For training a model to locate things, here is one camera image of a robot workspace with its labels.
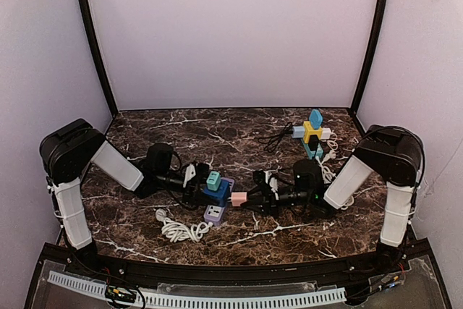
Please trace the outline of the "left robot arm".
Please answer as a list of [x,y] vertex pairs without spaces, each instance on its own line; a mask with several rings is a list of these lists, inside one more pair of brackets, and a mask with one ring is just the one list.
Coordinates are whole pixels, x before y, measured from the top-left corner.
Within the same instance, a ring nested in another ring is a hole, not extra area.
[[154,143],[146,154],[129,159],[84,119],[76,119],[42,139],[39,154],[48,190],[69,246],[83,251],[94,245],[84,199],[96,177],[142,200],[164,191],[177,205],[194,210],[213,203],[206,195],[210,167],[181,162],[168,143]]

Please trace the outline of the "light blue charger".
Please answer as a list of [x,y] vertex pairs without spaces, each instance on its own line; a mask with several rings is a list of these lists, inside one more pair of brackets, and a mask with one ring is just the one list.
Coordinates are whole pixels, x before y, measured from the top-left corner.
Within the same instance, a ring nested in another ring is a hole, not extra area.
[[301,139],[305,135],[305,128],[303,126],[293,126],[292,128],[292,138]]

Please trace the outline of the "blue square socket adapter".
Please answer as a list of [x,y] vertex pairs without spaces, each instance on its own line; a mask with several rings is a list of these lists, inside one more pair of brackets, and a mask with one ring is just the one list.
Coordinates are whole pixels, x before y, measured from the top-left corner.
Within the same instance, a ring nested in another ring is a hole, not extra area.
[[314,130],[320,129],[323,122],[323,116],[318,109],[313,109],[311,111],[309,122]]

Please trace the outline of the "black power adapter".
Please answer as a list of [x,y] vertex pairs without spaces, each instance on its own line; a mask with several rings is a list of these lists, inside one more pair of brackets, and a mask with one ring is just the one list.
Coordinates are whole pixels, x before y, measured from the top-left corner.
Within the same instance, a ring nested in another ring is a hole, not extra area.
[[319,137],[317,135],[311,135],[308,140],[308,147],[311,151],[317,151],[319,145]]

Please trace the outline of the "purple power strip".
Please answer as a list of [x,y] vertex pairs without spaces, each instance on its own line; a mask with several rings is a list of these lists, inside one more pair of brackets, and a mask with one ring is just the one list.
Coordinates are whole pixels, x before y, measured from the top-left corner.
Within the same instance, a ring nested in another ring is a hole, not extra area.
[[[222,179],[229,181],[230,196],[231,196],[232,190],[234,188],[235,180],[231,178],[226,178],[226,177]],[[204,222],[212,223],[212,225],[214,225],[215,227],[219,226],[224,219],[226,207],[228,206],[229,201],[230,201],[230,196],[228,198],[227,204],[224,207],[211,206],[211,205],[207,206],[205,213],[203,214]]]

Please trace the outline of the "teal power strip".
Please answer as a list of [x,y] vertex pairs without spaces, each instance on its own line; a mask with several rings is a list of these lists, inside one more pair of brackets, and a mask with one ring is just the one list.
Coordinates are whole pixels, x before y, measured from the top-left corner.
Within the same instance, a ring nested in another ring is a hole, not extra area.
[[323,148],[322,148],[320,143],[318,144],[318,147],[317,147],[316,150],[311,150],[310,146],[307,143],[304,143],[303,141],[302,141],[302,145],[303,145],[303,147],[304,147],[304,149],[305,149],[305,151],[307,153],[307,157],[310,160],[313,160],[313,159],[316,159],[316,158],[318,158],[320,160],[323,159],[324,152],[323,152]]

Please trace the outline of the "yellow cube socket adapter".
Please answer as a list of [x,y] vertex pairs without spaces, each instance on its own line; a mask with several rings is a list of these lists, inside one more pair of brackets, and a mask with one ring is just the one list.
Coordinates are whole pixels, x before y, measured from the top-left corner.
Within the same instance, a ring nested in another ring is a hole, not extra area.
[[310,121],[304,121],[303,122],[303,127],[304,127],[304,136],[303,136],[303,142],[308,144],[310,142],[310,138],[312,136],[317,137],[318,140],[321,139],[321,135],[323,133],[323,129],[319,127],[318,129],[315,129]]

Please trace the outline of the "white usb charger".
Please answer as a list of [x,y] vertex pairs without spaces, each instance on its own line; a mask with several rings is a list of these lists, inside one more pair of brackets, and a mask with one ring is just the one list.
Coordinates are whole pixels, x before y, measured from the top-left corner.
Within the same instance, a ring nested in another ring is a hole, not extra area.
[[324,127],[320,136],[320,140],[329,140],[331,137],[332,131],[330,128]]

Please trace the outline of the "dark blue cube adapter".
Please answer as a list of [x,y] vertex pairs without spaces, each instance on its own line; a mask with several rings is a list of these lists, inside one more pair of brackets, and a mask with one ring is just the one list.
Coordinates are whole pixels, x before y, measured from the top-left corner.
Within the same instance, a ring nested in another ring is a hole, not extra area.
[[210,190],[207,187],[204,188],[204,194],[214,199],[212,206],[224,207],[227,204],[230,196],[229,181],[222,179],[218,189],[216,191]]

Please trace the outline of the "small teal plug adapter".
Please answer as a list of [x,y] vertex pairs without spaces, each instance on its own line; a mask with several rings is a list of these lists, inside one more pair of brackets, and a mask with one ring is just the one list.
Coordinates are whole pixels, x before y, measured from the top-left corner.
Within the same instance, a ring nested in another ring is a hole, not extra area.
[[217,191],[221,184],[221,175],[219,172],[211,171],[206,180],[207,188],[210,191]]

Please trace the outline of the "pink charger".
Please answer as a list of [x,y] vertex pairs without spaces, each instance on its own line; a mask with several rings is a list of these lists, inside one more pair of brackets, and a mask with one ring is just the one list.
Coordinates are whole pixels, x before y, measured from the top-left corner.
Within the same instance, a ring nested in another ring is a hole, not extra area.
[[230,196],[231,204],[234,207],[240,207],[243,203],[247,202],[246,192],[232,192]]

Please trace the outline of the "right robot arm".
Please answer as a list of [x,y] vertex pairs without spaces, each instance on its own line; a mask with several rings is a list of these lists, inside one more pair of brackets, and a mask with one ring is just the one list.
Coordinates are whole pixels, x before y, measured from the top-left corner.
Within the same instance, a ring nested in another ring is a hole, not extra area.
[[254,188],[231,194],[233,206],[277,217],[287,206],[309,206],[312,213],[329,217],[342,209],[364,182],[376,174],[386,185],[386,205],[379,245],[398,248],[415,210],[424,177],[422,140],[399,126],[372,125],[331,182],[325,182],[320,162],[296,161],[293,182],[283,187],[277,174],[255,171]]

